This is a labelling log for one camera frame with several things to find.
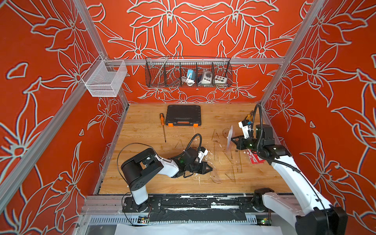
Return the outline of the clear protractor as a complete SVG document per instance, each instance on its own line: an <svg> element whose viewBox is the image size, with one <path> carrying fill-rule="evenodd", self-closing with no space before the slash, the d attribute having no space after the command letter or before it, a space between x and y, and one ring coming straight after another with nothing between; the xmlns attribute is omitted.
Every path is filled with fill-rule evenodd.
<svg viewBox="0 0 376 235"><path fill-rule="evenodd" d="M222 180L216 170L210 172L210 178L215 184L221 184Z"/></svg>
<svg viewBox="0 0 376 235"><path fill-rule="evenodd" d="M222 131L223 137L227 139L228 136L229 136L229 132L230 132L230 128L223 129L223 131Z"/></svg>

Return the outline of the clear triangle ruler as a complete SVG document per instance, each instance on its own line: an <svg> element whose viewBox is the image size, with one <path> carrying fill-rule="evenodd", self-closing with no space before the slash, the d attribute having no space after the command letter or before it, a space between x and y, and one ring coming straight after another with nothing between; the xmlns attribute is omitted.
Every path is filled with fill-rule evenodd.
<svg viewBox="0 0 376 235"><path fill-rule="evenodd" d="M226 156L226 158L228 159L228 161L231 163L231 165L234 165L234 158L233 158L232 151L230 151L230 150L223 150L223 153Z"/></svg>
<svg viewBox="0 0 376 235"><path fill-rule="evenodd" d="M211 141L215 142L215 143L220 143L220 137L219 137L218 132L217 132L216 129L212 133Z"/></svg>
<svg viewBox="0 0 376 235"><path fill-rule="evenodd" d="M174 149L177 149L177 150L184 150L185 149L185 146L184 146L183 141L181 139L178 141L178 143L176 144Z"/></svg>

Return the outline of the clear straight ruler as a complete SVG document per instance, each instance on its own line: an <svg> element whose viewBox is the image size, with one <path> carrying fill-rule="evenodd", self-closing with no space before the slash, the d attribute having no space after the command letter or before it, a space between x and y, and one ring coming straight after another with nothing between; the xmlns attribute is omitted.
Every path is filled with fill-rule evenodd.
<svg viewBox="0 0 376 235"><path fill-rule="evenodd" d="M235 150L235 163L236 163L236 169L237 173L242 173L242 163L241 163L241 154L239 150Z"/></svg>
<svg viewBox="0 0 376 235"><path fill-rule="evenodd" d="M215 162L218 161L218 158L219 158L219 155L218 155L218 148L216 147L217 146L217 142L213 142L213 150L212 150L212 154L213 154L213 160Z"/></svg>

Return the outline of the red ruler set package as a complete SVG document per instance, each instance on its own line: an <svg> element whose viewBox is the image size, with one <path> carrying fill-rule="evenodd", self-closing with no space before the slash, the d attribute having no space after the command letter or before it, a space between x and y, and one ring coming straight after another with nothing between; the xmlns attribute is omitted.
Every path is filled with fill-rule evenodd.
<svg viewBox="0 0 376 235"><path fill-rule="evenodd" d="M263 164L265 160L261 159L257 154L253 153L251 150L247 150L251 164Z"/></svg>
<svg viewBox="0 0 376 235"><path fill-rule="evenodd" d="M229 129L229 132L228 132L228 136L227 136L227 147L226 147L226 150L229 151L230 150L230 145L231 145L231 139L233 137L233 126L231 125L230 129Z"/></svg>

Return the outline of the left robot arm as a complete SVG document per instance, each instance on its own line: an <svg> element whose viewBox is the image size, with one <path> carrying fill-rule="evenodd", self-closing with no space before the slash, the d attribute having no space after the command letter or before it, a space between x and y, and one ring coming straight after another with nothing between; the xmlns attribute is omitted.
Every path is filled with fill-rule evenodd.
<svg viewBox="0 0 376 235"><path fill-rule="evenodd" d="M150 147L123 162L120 169L134 203L137 206L145 206L149 199L146 185L156 175L188 178L187 172L190 175L205 175L212 172L213 167L203 160L207 154L208 150L204 147L189 147L180 155L166 159Z"/></svg>

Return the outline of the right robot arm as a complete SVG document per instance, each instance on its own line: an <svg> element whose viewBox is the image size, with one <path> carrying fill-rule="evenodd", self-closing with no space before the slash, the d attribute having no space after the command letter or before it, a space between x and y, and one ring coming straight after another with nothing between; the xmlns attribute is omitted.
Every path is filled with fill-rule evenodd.
<svg viewBox="0 0 376 235"><path fill-rule="evenodd" d="M299 235L343 235L348 216L341 207L335 207L305 177L297 167L292 154L276 144L273 127L255 124L245 119L239 122L241 136L230 135L228 140L238 150L245 150L250 158L264 160L283 178L294 194L298 205L279 196L270 188L257 189L251 205L258 212L273 211L293 226Z"/></svg>

